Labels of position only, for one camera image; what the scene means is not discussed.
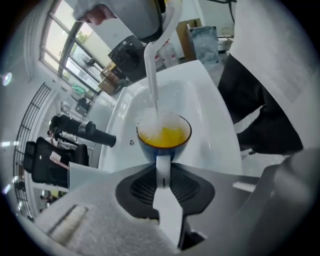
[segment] yellow liquid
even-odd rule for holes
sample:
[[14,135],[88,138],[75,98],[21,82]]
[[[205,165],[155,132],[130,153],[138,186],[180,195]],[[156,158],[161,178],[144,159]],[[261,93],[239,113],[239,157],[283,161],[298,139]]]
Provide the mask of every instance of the yellow liquid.
[[161,136],[159,137],[147,137],[144,133],[140,134],[140,138],[145,142],[154,147],[160,148],[171,148],[178,146],[185,142],[187,136],[183,129],[171,129],[171,128],[162,128]]

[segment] black grille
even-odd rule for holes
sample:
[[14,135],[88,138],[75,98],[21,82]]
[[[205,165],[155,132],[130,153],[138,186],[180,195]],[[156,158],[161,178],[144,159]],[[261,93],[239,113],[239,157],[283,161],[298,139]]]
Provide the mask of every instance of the black grille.
[[50,92],[51,89],[43,83],[40,89],[34,95],[33,99],[30,102],[30,105],[26,109],[21,125],[19,127],[18,135],[16,137],[16,141],[19,142],[19,145],[16,145],[14,148],[13,176],[18,177],[17,181],[14,183],[15,195],[17,201],[19,202],[19,210],[21,214],[29,219],[33,218],[33,216],[26,194],[23,169],[23,161],[25,155],[24,152],[26,149],[26,143],[32,136],[31,130],[34,126],[36,116],[38,115],[39,110],[41,109],[43,103],[46,101]]
[[149,171],[130,186],[131,195],[145,205],[152,205],[157,190],[155,171]]
[[171,172],[170,188],[180,205],[194,198],[200,191],[200,185],[196,181],[177,170]]

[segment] white sink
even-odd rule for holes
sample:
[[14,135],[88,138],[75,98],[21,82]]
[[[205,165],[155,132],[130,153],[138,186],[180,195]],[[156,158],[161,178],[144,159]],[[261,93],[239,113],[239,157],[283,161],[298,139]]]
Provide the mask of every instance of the white sink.
[[[231,117],[201,62],[191,61],[160,71],[157,81],[159,108],[181,115],[192,127],[185,150],[173,161],[216,172],[243,174]],[[122,90],[106,130],[116,136],[116,143],[112,148],[102,147],[100,170],[111,173],[149,163],[136,136],[136,117],[139,111],[151,106],[146,79]]]

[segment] metal rack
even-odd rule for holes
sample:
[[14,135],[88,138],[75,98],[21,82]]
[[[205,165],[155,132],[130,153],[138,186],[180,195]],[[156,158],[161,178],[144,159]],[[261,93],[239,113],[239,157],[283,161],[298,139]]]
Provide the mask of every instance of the metal rack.
[[41,109],[50,92],[51,89],[46,86],[45,83],[43,83],[26,109],[16,137],[16,142],[18,143],[15,145],[13,154],[13,177],[17,177],[17,180],[14,183],[14,190],[16,199],[18,201],[19,210],[26,218],[32,218],[33,216],[26,194],[23,169],[24,152],[26,142],[31,139],[31,130],[33,128],[36,116],[38,115],[39,110]]

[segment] black machine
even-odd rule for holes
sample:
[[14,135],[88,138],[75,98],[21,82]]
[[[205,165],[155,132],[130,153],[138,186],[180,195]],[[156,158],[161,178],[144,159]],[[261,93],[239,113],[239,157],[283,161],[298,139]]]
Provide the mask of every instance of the black machine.
[[116,136],[96,129],[96,125],[91,121],[79,122],[63,114],[55,115],[50,122],[50,130],[54,135],[59,136],[60,132],[66,132],[88,141],[113,147],[116,143]]
[[109,54],[131,82],[136,82],[146,76],[144,59],[145,46],[134,35],[122,40]]

